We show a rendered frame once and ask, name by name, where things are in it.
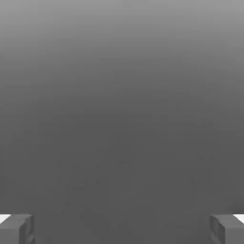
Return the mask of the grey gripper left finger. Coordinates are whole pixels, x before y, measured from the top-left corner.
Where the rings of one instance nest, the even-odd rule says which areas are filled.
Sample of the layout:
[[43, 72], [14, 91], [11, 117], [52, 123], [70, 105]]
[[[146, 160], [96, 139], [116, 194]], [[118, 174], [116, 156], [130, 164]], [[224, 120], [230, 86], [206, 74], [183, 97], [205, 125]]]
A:
[[0, 214], [0, 244], [36, 244], [35, 216]]

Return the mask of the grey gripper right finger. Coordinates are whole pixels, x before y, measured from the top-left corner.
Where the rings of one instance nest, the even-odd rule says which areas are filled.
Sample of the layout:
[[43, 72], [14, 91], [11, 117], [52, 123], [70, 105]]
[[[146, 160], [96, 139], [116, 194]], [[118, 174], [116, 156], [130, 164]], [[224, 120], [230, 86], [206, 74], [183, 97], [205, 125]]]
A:
[[209, 225], [212, 244], [244, 244], [244, 214], [212, 214]]

